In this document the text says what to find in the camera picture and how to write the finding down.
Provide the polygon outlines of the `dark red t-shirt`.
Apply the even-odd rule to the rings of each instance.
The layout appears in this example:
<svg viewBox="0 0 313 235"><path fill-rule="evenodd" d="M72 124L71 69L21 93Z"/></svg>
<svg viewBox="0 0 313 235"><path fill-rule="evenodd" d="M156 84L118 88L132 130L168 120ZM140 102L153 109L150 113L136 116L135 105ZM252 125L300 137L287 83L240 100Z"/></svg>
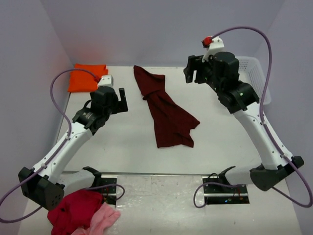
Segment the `dark red t-shirt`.
<svg viewBox="0 0 313 235"><path fill-rule="evenodd" d="M134 77L154 120L157 147L165 148L176 145L194 147L190 131L195 129L200 122L178 106L167 94L165 90L166 76L150 73L135 65Z"/></svg>

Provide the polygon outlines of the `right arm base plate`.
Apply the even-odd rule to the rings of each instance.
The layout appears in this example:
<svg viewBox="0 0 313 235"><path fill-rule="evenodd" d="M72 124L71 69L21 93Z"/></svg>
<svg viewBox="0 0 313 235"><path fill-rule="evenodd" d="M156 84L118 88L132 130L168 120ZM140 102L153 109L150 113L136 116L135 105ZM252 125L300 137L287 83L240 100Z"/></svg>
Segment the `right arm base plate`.
<svg viewBox="0 0 313 235"><path fill-rule="evenodd" d="M227 188L218 185L203 186L204 201L207 205L249 204L247 187Z"/></svg>

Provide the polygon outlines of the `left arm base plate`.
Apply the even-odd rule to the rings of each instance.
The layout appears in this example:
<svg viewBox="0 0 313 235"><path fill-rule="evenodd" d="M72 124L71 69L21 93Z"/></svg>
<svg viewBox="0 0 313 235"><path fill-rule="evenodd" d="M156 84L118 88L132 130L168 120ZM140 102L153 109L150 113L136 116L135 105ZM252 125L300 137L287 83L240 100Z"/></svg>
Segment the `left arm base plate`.
<svg viewBox="0 0 313 235"><path fill-rule="evenodd" d="M100 186L116 184L116 183L117 183L117 177L113 177L113 176L102 176L100 180ZM116 186L100 188L98 192L102 194L103 202L112 206L116 205L116 202L117 202Z"/></svg>

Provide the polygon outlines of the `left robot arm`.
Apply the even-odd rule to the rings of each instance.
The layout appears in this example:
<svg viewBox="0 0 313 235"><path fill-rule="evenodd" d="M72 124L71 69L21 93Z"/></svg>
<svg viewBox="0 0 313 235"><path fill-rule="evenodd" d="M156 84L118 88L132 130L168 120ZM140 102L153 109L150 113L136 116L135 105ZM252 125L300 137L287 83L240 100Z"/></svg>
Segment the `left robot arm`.
<svg viewBox="0 0 313 235"><path fill-rule="evenodd" d="M123 88L119 89L119 94L108 86L101 86L90 93L90 100L77 111L66 133L49 153L31 169L24 167L18 173L23 195L51 211L73 192L107 188L100 172L89 166L68 178L61 175L77 151L106 124L111 115L127 111Z"/></svg>

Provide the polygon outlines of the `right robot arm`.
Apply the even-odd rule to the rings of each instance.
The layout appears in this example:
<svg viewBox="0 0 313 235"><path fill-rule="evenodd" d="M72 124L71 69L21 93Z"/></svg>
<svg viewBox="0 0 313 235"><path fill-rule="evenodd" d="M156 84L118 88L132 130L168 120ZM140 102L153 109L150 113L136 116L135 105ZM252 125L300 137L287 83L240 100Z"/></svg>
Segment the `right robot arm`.
<svg viewBox="0 0 313 235"><path fill-rule="evenodd" d="M239 60L230 52L218 52L203 61L202 56L188 57L183 70L187 83L207 84L217 94L219 102L227 108L244 127L256 147L261 163L248 169L231 166L219 173L219 182L227 185L254 184L267 191L303 166L300 156L284 149L278 152L267 134L270 130L278 145L281 141L275 134L265 115L260 114L260 99L253 87L240 80Z"/></svg>

